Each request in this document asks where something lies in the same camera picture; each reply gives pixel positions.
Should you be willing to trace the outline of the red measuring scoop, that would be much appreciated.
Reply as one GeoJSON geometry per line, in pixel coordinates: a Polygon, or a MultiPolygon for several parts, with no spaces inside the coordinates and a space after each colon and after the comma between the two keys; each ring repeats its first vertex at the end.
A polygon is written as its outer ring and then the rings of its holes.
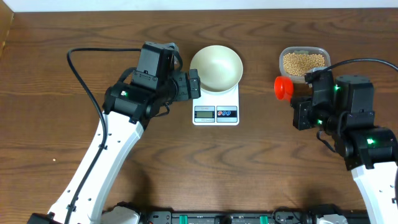
{"type": "Polygon", "coordinates": [[[274,82],[274,93],[278,100],[290,102],[294,94],[294,84],[292,80],[285,76],[279,76],[274,82]]]}

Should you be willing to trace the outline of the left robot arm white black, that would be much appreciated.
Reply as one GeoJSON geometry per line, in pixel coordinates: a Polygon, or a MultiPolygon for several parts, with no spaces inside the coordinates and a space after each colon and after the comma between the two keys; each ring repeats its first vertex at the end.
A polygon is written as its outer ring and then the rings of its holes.
{"type": "Polygon", "coordinates": [[[152,118],[163,116],[161,107],[175,101],[197,99],[197,70],[182,71],[175,43],[145,42],[136,67],[126,69],[106,90],[99,105],[79,74],[99,115],[99,125],[85,156],[63,194],[46,214],[33,213],[33,223],[141,223],[141,213],[129,204],[105,212],[104,203],[128,154],[152,118]]]}

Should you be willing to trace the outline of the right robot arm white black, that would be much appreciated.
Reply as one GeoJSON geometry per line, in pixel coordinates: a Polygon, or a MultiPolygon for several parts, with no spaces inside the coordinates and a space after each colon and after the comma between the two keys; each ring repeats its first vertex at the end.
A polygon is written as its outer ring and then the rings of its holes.
{"type": "Polygon", "coordinates": [[[371,223],[397,223],[397,138],[374,124],[374,87],[360,75],[333,78],[330,71],[305,75],[310,96],[294,97],[293,126],[318,128],[332,137],[363,197],[371,223]]]}

